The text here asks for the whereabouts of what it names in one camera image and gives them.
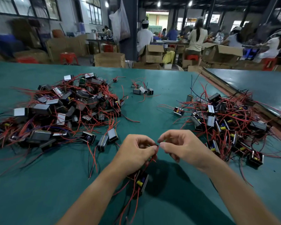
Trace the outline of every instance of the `stool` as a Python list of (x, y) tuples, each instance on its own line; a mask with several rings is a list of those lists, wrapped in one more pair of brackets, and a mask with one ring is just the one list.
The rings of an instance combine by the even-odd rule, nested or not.
[(199, 56), (198, 55), (187, 55), (186, 60), (199, 60)]
[(64, 59), (66, 60), (68, 65), (71, 65), (73, 63), (73, 60), (75, 59), (77, 62), (77, 65), (79, 65), (77, 57), (75, 53), (61, 53), (60, 54), (60, 63), (64, 63)]
[(104, 46), (105, 53), (113, 53), (113, 45), (105, 45)]
[(263, 58), (261, 62), (264, 63), (262, 71), (273, 71), (277, 63), (277, 58)]
[(18, 57), (17, 62), (26, 64), (38, 64), (34, 57)]

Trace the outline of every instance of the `teal tabletop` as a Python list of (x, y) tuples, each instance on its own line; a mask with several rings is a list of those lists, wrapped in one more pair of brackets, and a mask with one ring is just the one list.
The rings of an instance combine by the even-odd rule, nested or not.
[[(195, 72), (100, 68), (86, 66), (63, 66), (41, 64), (0, 63), (0, 112), (15, 107), (19, 102), (27, 101), (26, 95), (11, 87), (36, 90), (38, 85), (51, 84), (63, 79), (64, 75), (78, 75), (94, 72), (102, 78), (112, 79), (125, 76), (112, 84), (112, 92), (119, 97), (128, 95), (122, 107), (122, 113), (135, 121), (121, 117), (117, 125), (118, 143), (130, 134), (144, 134), (157, 141), (159, 136), (169, 129), (180, 129), (187, 118), (177, 120), (171, 109), (157, 107), (166, 104), (178, 106), (190, 94), (191, 78)], [(131, 80), (142, 77), (148, 87), (154, 89), (156, 97), (147, 97), (132, 93)], [(202, 85), (207, 84), (207, 93), (219, 92), (198, 77), (193, 90), (203, 92)], [(191, 125), (185, 129), (193, 130)], [(266, 150), (281, 150), (281, 142), (271, 137), (267, 139)], [(109, 145), (105, 152), (98, 154), (99, 172), (102, 171), (116, 154), (116, 146)], [(150, 175), (145, 193), (139, 198), (138, 209), (133, 224), (234, 224), (231, 215), (212, 186), (209, 178), (194, 167), (181, 161), (176, 164), (163, 150), (159, 150), (158, 159), (151, 163), (147, 171)], [(0, 224), (54, 224), (63, 216), (83, 190), (94, 181), (97, 173), (88, 179), (88, 148), (83, 143), (72, 143), (58, 147), (36, 160), (30, 166), (19, 169), (24, 161), (9, 159), (15, 157), (9, 147), (0, 150), (0, 174), (11, 167), (9, 172), (0, 176)], [(229, 163), (239, 175), (239, 161)], [(254, 191), (266, 206), (281, 220), (281, 159), (266, 158), (264, 165), (255, 170), (243, 164), (246, 179), (254, 186)], [(130, 198), (131, 187), (127, 187), (113, 197), (100, 224), (113, 224), (124, 204)], [(127, 210), (130, 220), (136, 201), (132, 201)]]

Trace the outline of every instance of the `ceiling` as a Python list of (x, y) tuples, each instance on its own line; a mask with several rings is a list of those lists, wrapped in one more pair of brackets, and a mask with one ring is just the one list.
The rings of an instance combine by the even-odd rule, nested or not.
[[(139, 0), (140, 7), (148, 10), (182, 9), (190, 0)], [(192, 0), (192, 9), (208, 9), (212, 0)], [(262, 13), (270, 0), (216, 0), (214, 11), (244, 11), (250, 4), (250, 12)]]

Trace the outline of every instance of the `forearm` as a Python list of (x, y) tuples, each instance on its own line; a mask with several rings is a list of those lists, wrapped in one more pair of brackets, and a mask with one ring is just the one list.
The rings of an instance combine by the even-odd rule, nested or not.
[(216, 158), (205, 170), (238, 225), (281, 224), (228, 165)]
[(87, 187), (57, 225), (98, 224), (120, 182), (124, 179), (111, 163)]

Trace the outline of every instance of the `plastic bag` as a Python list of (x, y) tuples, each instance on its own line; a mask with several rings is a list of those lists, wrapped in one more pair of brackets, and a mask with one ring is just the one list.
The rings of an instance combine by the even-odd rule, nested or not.
[(130, 37), (130, 28), (123, 0), (121, 0), (120, 8), (115, 13), (110, 14), (109, 18), (113, 30), (113, 40), (116, 43)]

